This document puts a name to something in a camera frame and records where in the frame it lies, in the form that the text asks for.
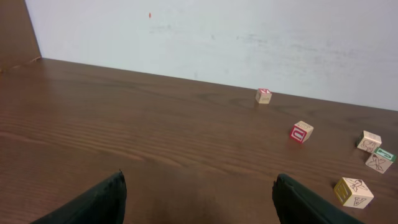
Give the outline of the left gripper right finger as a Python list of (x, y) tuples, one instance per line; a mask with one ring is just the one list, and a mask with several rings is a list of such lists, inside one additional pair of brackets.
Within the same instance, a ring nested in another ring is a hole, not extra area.
[(272, 186), (272, 200), (281, 224), (361, 224), (287, 174)]

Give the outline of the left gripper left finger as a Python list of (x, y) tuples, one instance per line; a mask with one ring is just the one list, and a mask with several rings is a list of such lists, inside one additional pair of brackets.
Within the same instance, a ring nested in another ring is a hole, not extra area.
[(124, 222), (127, 187), (118, 171), (33, 224), (90, 224)]

